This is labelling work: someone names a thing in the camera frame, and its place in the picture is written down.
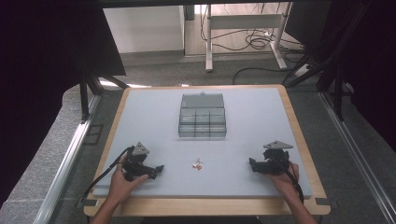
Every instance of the hand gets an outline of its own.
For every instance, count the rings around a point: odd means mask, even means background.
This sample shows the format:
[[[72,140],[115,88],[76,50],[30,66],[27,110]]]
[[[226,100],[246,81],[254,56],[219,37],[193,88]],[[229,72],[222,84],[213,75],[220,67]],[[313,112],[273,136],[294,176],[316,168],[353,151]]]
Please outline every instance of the hand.
[[[298,165],[291,162],[289,166],[289,172],[292,175],[295,175],[297,180],[300,177],[298,171],[299,171]],[[297,193],[297,190],[295,189],[293,182],[291,181],[290,177],[288,177],[288,175],[286,175],[285,173],[283,173],[282,175],[265,175],[265,176],[267,176],[272,180],[277,191],[279,191],[281,194],[291,191]]]
[[[122,171],[122,162],[124,159],[125,157],[120,159],[119,163],[117,163],[116,171],[114,172],[113,176],[111,176],[110,190],[108,191],[107,199],[114,204],[123,203],[128,199],[131,191],[134,188],[149,178],[148,175],[142,175],[132,182],[127,181]]]

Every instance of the table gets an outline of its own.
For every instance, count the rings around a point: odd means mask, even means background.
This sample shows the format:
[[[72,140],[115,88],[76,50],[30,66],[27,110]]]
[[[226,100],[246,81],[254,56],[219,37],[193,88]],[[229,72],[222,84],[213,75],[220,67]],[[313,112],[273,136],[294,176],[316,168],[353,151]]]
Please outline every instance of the table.
[[[330,212],[329,205],[320,204],[326,201],[326,194],[320,183],[318,173],[310,156],[297,118],[294,115],[290,99],[283,86],[264,85],[264,86],[213,86],[213,87],[189,87],[188,89],[256,89],[256,88],[276,88],[279,92],[281,101],[285,108],[295,143],[299,148],[302,162],[306,169],[306,175],[312,189],[312,197],[304,201],[305,206],[313,215],[326,215]],[[152,88],[155,90],[172,90],[177,88]],[[102,172],[106,157],[112,145],[114,135],[119,125],[122,111],[125,107],[126,99],[130,91],[125,90],[122,95],[120,106],[114,119],[109,137],[107,138],[104,153],[98,165],[96,176]],[[100,204],[105,200],[104,197],[95,197],[92,193],[88,196],[89,200],[96,200],[96,206],[84,207],[84,212],[88,216],[94,216]],[[291,214],[287,204],[282,198],[131,198],[114,213],[114,216],[262,216],[262,215],[289,215]]]

